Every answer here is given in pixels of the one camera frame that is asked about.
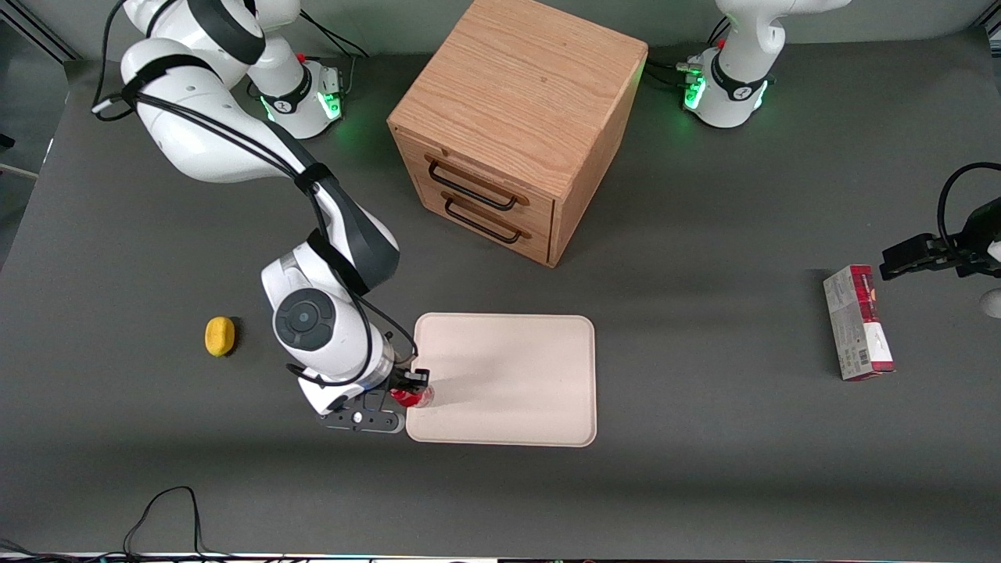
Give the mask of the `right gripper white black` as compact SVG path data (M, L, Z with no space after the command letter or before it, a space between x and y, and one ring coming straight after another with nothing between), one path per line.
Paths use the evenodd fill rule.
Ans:
M373 368L365 375L328 375L313 368L298 371L298 384L305 399L316 414L330 414L351 400L364 396L373 389L388 389L394 378L400 377L400 385L389 389L389 395L397 405L407 409L408 389L427 389L430 370L428 368Z

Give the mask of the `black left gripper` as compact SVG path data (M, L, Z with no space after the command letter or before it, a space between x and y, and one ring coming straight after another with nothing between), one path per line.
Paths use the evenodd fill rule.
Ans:
M967 217L958 234L946 229L946 197L936 208L938 234L945 246L945 267L955 270L958 277L983 274L1000 278L999 235L1000 199L979 206ZM939 239L931 234L919 234L884 249L881 253L880 275L891 282L905 274L936 271L939 267Z

